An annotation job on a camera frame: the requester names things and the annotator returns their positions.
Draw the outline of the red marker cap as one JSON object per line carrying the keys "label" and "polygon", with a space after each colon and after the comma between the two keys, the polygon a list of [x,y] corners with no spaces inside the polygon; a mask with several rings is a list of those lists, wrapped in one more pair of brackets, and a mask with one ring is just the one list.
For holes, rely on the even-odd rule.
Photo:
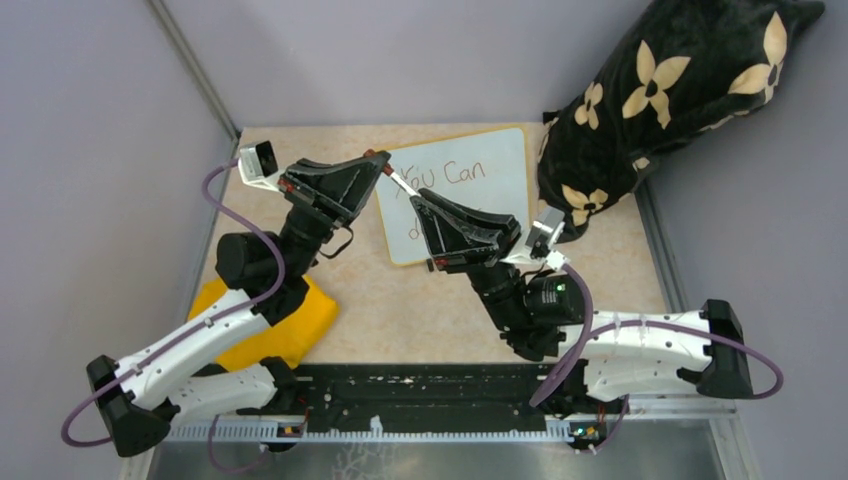
{"label": "red marker cap", "polygon": [[363,153],[363,157],[377,167],[381,174],[390,177],[394,173],[390,164],[391,154],[388,151],[368,149]]}

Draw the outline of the yellow-framed whiteboard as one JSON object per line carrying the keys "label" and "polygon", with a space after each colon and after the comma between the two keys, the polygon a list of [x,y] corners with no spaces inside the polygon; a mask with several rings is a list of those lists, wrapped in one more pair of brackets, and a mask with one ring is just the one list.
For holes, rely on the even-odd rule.
{"label": "yellow-framed whiteboard", "polygon": [[[391,155],[389,165],[413,189],[429,189],[472,209],[512,215],[528,229],[531,200],[523,128],[501,127],[385,150]],[[375,193],[390,261],[397,266],[425,261],[423,230],[407,193],[387,177],[378,181]]]}

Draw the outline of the white marker pen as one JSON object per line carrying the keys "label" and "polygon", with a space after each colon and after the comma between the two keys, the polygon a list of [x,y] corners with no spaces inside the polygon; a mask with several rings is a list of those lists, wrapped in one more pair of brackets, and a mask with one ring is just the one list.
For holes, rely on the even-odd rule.
{"label": "white marker pen", "polygon": [[391,170],[387,173],[387,176],[409,197],[419,195],[418,191],[414,189],[398,171]]}

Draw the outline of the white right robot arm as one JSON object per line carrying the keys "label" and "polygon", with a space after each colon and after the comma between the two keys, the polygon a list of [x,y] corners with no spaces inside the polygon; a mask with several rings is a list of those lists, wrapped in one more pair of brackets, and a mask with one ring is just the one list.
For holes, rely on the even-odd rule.
{"label": "white right robot arm", "polygon": [[532,405],[560,391],[576,412],[636,393],[754,398],[750,352],[727,302],[656,315],[599,310],[586,281],[556,249],[562,211],[547,207],[523,229],[511,215],[428,189],[410,202],[434,268],[467,276],[517,356],[554,360]]}

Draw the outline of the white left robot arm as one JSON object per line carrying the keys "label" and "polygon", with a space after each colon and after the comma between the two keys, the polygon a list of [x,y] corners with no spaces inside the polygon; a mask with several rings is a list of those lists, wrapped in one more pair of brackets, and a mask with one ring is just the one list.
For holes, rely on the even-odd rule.
{"label": "white left robot arm", "polygon": [[387,151],[335,164],[300,159],[280,167],[268,143],[243,149],[230,165],[250,187],[291,205],[279,232],[243,220],[217,244],[223,293],[189,321],[138,352],[93,359],[86,368],[90,403],[122,458],[145,453],[179,426],[225,413],[292,411],[300,401],[293,368],[265,355],[238,369],[220,364],[226,351],[291,321],[311,287],[306,277],[323,246],[349,230],[381,176]]}

